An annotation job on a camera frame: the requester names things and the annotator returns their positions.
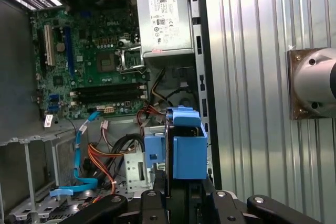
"green circuit board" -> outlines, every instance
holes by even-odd
[[[137,29],[126,9],[68,13],[63,8],[31,15],[41,114],[83,119],[136,114],[146,99],[146,68]]]

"metal side panel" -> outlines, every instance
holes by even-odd
[[[27,14],[0,0],[0,142],[40,131],[32,38]]]
[[[336,3],[206,1],[223,189],[334,223],[335,119],[290,120],[286,51],[336,47]]]

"ram slot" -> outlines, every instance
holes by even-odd
[[[108,85],[108,86],[97,86],[97,87],[87,87],[87,88],[74,88],[73,92],[76,93],[102,93],[102,92],[116,92],[116,91],[129,91],[138,89],[140,85],[138,83],[122,84],[122,85]]]
[[[73,98],[74,101],[82,104],[99,103],[99,102],[111,102],[111,101],[125,101],[136,100],[143,95],[141,90],[132,90],[128,92],[108,92],[100,94],[79,94]]]

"barcode sticker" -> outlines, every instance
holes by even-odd
[[[53,120],[53,115],[46,115],[46,120],[44,121],[44,128],[50,128],[51,122]]]
[[[148,0],[152,35],[156,46],[180,43],[177,0]]]

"metal bracket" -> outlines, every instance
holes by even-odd
[[[292,120],[301,119],[318,119],[322,118],[316,114],[307,111],[302,105],[294,91],[294,74],[300,63],[305,57],[310,56],[312,53],[321,50],[322,48],[304,49],[304,50],[291,50],[287,52],[288,58],[288,84],[289,84],[289,97],[290,97],[290,117]]]
[[[134,193],[141,189],[150,189],[151,184],[148,179],[150,174],[145,167],[144,153],[125,154],[124,160],[128,192]]]
[[[198,97],[199,107],[202,123],[205,127],[208,135],[208,145],[211,144],[210,138],[210,126],[208,117],[208,98],[206,91],[206,77],[204,67],[204,54],[202,45],[202,31],[201,24],[198,23],[200,18],[200,4],[198,0],[190,0],[191,16],[192,16],[192,29],[194,36],[194,48],[195,48],[195,60],[196,60],[196,72],[197,72],[197,84],[198,84]],[[211,148],[207,148],[207,169],[213,169],[212,166],[212,153]]]

